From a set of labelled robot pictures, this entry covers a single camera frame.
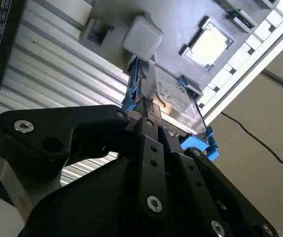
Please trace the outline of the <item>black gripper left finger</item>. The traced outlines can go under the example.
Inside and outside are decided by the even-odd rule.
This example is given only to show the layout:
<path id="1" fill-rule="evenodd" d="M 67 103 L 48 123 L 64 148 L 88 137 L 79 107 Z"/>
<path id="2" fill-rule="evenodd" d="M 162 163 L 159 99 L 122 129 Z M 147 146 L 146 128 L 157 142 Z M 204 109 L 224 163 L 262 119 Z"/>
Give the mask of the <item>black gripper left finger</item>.
<path id="1" fill-rule="evenodd" d="M 64 167 L 109 152 L 117 152 L 117 160 L 154 159 L 158 144 L 154 119 L 133 119 L 114 105 L 8 111 L 0 115 L 0 182 L 28 219 L 65 187 Z"/>

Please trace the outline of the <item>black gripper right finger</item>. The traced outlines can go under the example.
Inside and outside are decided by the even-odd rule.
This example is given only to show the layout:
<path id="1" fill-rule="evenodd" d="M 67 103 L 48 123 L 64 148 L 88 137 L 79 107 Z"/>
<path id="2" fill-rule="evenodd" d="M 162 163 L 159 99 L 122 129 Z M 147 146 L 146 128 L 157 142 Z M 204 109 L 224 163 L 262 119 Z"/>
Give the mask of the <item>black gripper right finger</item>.
<path id="1" fill-rule="evenodd" d="M 182 149 L 153 107 L 156 237 L 275 237 L 277 231 L 198 148 Z"/>

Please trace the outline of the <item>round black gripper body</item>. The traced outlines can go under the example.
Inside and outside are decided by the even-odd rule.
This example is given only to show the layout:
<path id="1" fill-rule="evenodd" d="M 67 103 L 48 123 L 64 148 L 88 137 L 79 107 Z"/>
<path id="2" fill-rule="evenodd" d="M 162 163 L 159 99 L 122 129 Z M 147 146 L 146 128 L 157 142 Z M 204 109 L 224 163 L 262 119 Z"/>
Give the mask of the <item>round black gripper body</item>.
<path id="1" fill-rule="evenodd" d="M 22 237 L 203 237 L 194 206 L 157 159 L 113 161 L 47 196 Z"/>

